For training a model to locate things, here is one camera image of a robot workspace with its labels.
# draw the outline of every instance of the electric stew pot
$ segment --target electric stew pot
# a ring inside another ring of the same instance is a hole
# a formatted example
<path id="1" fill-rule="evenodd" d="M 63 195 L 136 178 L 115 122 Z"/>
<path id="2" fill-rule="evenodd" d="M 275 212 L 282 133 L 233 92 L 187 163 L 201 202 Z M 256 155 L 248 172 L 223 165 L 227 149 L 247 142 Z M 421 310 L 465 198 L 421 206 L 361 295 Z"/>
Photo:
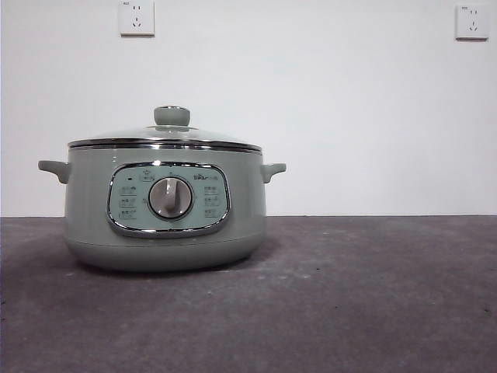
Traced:
<path id="1" fill-rule="evenodd" d="M 264 183 L 286 170 L 262 149 L 188 127 L 189 111 L 155 109 L 157 125 L 73 141 L 69 162 L 38 168 L 67 184 L 66 243 L 81 261 L 135 271 L 209 267 L 264 240 Z"/>

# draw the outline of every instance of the brand logo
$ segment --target brand logo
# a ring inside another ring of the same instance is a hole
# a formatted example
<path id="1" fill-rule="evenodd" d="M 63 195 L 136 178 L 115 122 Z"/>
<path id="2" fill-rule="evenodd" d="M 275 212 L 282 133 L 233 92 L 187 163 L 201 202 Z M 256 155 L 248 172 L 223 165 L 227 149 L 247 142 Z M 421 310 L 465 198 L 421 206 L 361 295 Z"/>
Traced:
<path id="1" fill-rule="evenodd" d="M 217 180 L 217 176 L 204 176 L 201 173 L 193 175 L 194 180 Z"/>

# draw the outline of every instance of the wall outlet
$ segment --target wall outlet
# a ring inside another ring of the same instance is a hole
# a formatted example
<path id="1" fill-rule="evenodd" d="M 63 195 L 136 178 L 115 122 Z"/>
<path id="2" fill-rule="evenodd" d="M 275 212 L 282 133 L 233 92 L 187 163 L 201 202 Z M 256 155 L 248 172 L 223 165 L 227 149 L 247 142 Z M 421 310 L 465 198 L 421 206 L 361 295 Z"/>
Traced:
<path id="1" fill-rule="evenodd" d="M 120 1 L 119 30 L 122 36 L 154 35 L 154 2 L 149 0 Z"/>
<path id="2" fill-rule="evenodd" d="M 465 4 L 456 7 L 456 39 L 487 40 L 490 36 L 488 4 Z"/>

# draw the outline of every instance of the glass lid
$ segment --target glass lid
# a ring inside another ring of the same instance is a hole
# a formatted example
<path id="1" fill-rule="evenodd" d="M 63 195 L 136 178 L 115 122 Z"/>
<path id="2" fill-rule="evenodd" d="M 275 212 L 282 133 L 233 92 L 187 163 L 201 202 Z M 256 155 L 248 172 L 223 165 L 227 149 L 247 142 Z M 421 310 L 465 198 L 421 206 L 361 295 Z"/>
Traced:
<path id="1" fill-rule="evenodd" d="M 223 134 L 189 127 L 189 110 L 180 106 L 160 106 L 154 110 L 155 126 L 133 130 L 114 131 L 85 140 L 72 141 L 69 148 L 126 148 L 139 145 L 170 145 L 172 147 L 215 147 L 260 152 L 256 145 L 246 144 Z"/>

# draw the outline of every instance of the cooker base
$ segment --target cooker base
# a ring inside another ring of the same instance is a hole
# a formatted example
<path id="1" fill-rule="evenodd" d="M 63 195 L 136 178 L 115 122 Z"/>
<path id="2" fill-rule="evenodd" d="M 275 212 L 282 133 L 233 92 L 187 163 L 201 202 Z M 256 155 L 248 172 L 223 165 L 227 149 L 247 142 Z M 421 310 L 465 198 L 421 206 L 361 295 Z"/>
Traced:
<path id="1" fill-rule="evenodd" d="M 168 246 L 105 246 L 66 239 L 69 250 L 84 263 L 133 272 L 166 272 L 218 266 L 247 257 L 264 240 L 251 235 L 231 241 Z"/>

